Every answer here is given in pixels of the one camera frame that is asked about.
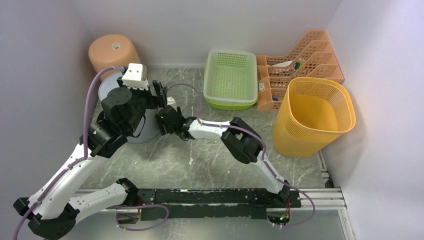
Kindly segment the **grey plastic bin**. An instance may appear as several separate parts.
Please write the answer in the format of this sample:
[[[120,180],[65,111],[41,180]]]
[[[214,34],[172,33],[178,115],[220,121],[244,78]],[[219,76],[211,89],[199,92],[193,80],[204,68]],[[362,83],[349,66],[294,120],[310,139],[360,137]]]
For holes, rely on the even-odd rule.
[[[115,72],[109,75],[108,77],[106,77],[105,80],[102,81],[98,89],[98,97],[100,101],[106,98],[108,93],[112,89],[119,87],[117,79],[118,77],[121,77],[121,76],[122,76],[122,73]],[[155,116],[159,112],[159,110],[160,110],[159,108],[146,110],[145,112],[146,123],[144,124],[144,119],[142,118],[139,125],[136,128],[135,133],[133,134],[134,137],[129,136],[127,138],[128,144],[130,145],[146,144],[152,141],[153,139],[157,138],[161,134],[157,121],[155,119]]]

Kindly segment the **large orange plastic bucket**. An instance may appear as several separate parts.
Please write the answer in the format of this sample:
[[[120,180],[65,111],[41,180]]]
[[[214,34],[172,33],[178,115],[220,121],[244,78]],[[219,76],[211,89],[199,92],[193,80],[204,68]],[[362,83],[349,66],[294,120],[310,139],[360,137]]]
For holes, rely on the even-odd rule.
[[[127,67],[130,63],[141,63],[133,42],[119,34],[96,39],[88,49],[88,57],[97,73],[107,67]]]

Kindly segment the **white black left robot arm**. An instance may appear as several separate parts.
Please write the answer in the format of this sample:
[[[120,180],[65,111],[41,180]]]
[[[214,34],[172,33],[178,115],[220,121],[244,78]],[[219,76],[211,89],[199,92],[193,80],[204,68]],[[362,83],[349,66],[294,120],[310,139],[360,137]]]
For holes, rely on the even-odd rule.
[[[107,208],[132,208],[138,203],[139,194],[136,191],[114,183],[110,186],[114,192],[109,192],[107,188],[101,189],[87,196],[91,199],[90,202],[85,202],[83,198],[78,198],[76,206],[72,205],[70,196],[75,193],[97,165],[104,160],[103,157],[92,157],[88,150],[88,124],[91,115],[89,103],[93,92],[96,91],[97,82],[98,79],[94,78],[86,96],[82,142],[76,145],[69,159],[39,192],[28,199],[18,199],[14,203],[14,208],[22,216],[13,233],[12,238],[14,240],[18,238],[25,220],[32,220],[38,217],[38,214],[34,213],[36,209],[52,212],[53,208],[49,207],[48,204],[52,204],[55,200],[63,200],[63,207],[59,209],[59,213],[53,215],[53,218],[45,219],[44,221],[47,224],[69,223],[70,226],[65,228],[67,232],[80,220],[101,210]]]

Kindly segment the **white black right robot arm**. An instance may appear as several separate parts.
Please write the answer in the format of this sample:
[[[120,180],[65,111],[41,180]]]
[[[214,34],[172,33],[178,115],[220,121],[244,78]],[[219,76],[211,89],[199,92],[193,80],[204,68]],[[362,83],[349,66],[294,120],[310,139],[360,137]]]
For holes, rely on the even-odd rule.
[[[208,139],[222,142],[234,159],[251,166],[270,193],[270,202],[282,207],[289,200],[290,185],[273,167],[266,155],[263,139],[245,121],[207,121],[198,117],[183,117],[179,109],[166,106],[156,115],[162,135],[175,134],[181,140]]]

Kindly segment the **green tray under basket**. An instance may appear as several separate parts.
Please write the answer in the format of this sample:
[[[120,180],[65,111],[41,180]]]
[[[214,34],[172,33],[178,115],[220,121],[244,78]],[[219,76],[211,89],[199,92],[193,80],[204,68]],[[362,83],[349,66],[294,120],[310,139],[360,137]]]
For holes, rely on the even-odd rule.
[[[249,60],[243,67],[205,63],[203,97],[219,110],[247,110],[258,100],[257,70]]]

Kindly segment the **white perforated basket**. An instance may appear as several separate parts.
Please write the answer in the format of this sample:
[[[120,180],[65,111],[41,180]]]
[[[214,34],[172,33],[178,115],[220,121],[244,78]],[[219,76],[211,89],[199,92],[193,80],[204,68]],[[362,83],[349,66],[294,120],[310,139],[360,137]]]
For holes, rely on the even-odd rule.
[[[208,53],[203,96],[214,104],[251,106],[259,94],[257,58],[251,52],[213,49]]]

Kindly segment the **black base bar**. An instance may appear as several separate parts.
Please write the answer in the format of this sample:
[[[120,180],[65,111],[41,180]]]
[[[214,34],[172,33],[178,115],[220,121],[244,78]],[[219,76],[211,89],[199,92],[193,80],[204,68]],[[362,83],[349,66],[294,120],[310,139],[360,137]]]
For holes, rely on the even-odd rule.
[[[302,206],[300,194],[291,190],[285,198],[264,188],[148,189],[141,188],[134,201],[147,206],[141,220],[194,218],[268,218],[272,209],[287,210]]]

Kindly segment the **yellow slatted waste basket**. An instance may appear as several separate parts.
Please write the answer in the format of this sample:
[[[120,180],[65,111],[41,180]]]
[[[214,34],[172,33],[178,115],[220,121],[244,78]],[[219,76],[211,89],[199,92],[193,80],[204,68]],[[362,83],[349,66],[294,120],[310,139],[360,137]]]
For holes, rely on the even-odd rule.
[[[272,138],[281,155],[308,158],[356,125],[349,92],[324,78],[297,77],[287,86]]]

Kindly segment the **peach plastic file organizer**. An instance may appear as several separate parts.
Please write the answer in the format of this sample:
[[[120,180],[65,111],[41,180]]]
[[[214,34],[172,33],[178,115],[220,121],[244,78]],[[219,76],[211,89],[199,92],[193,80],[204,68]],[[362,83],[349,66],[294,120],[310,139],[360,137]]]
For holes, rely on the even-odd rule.
[[[257,55],[258,99],[256,110],[278,112],[289,83],[299,77],[331,80],[344,76],[327,33],[309,30],[284,56]]]

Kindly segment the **aluminium rail frame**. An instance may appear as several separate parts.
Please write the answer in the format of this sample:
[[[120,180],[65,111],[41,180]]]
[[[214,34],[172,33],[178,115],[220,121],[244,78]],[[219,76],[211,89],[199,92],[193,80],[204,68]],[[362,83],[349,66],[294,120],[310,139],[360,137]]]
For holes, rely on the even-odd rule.
[[[129,194],[124,198],[123,206],[124,209],[116,209],[117,210],[117,224],[121,225],[126,220],[132,221],[142,221],[141,219],[141,210],[147,209],[146,205],[135,205],[135,200],[137,198],[137,193],[140,188],[137,188],[131,181],[126,178],[119,179],[115,182],[125,188],[125,191]],[[108,189],[109,192],[113,193],[114,190],[110,188],[110,186],[104,188]],[[290,218],[292,210],[306,210],[306,211],[321,211],[321,210],[338,210],[343,212],[346,207],[346,202],[343,197],[342,191],[339,188],[305,188],[305,189],[294,189],[290,187],[290,191],[297,191],[300,196],[301,207],[300,208],[288,208],[286,210],[277,210],[271,209],[267,211],[268,217],[266,220],[270,221],[274,226],[279,226],[282,228],[288,228],[291,226]],[[71,204],[73,206],[77,205],[77,199],[84,199],[84,202],[91,202],[91,199],[88,198],[89,194],[95,193],[91,192],[88,194],[75,196],[75,193],[70,195]],[[48,212],[45,209],[41,209],[40,214],[46,219],[52,219],[54,214],[60,212],[60,208],[64,206],[64,200],[55,200],[53,203],[49,203],[48,207],[52,207],[52,212]],[[163,219],[157,219],[156,221],[159,224],[163,224],[166,220],[168,220],[167,216]],[[61,228],[57,234],[55,234],[56,238],[61,238],[68,231],[65,228],[70,226],[70,223],[55,223],[55,225],[64,224],[64,228]]]

